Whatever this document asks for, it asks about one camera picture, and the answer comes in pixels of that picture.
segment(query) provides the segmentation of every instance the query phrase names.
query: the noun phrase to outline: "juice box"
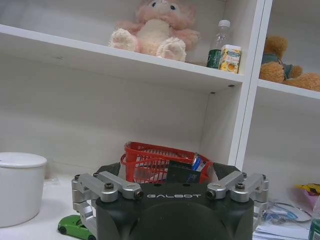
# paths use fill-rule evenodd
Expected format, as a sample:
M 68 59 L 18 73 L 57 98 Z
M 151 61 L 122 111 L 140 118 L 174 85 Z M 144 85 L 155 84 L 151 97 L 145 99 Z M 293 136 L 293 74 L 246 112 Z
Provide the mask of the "juice box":
M 221 49 L 219 70 L 237 74 L 241 57 L 241 47 L 224 45 Z

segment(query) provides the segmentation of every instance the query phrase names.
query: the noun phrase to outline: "green bottle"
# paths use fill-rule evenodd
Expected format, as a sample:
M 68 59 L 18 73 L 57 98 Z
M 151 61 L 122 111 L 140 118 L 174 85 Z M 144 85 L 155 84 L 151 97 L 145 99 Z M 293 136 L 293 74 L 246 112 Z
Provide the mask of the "green bottle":
M 320 240 L 320 197 L 313 209 L 309 240 Z
M 219 22 L 219 33 L 216 35 L 215 40 L 212 41 L 208 55 L 206 66 L 212 69 L 219 68 L 221 48 L 228 44 L 228 34 L 230 29 L 230 21 L 221 20 Z

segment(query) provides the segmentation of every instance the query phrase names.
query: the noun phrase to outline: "logo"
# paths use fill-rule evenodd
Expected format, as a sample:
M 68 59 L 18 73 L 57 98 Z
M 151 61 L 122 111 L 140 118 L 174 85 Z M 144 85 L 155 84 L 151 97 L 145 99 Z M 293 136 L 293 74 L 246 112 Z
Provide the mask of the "logo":
M 148 194 L 146 197 L 149 199 L 192 199 L 199 198 L 201 194 L 173 194 L 173 195 L 163 195 L 163 194 Z

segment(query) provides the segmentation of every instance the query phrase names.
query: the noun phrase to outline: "shelf board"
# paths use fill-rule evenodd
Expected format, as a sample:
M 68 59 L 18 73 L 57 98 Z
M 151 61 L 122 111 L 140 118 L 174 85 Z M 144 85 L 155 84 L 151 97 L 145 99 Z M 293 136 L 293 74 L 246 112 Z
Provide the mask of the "shelf board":
M 256 104 L 320 117 L 320 92 L 262 79 L 258 80 Z
M 0 52 L 130 81 L 210 93 L 244 76 L 104 45 L 0 25 Z

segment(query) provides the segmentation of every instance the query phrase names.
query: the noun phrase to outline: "green toy car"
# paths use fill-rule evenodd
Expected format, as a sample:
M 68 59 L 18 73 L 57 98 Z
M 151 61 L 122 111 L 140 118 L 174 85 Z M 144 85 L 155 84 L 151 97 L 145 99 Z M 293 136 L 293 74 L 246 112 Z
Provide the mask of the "green toy car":
M 96 240 L 96 237 L 82 224 L 79 215 L 70 215 L 62 218 L 58 224 L 58 231 L 63 235 L 83 240 Z

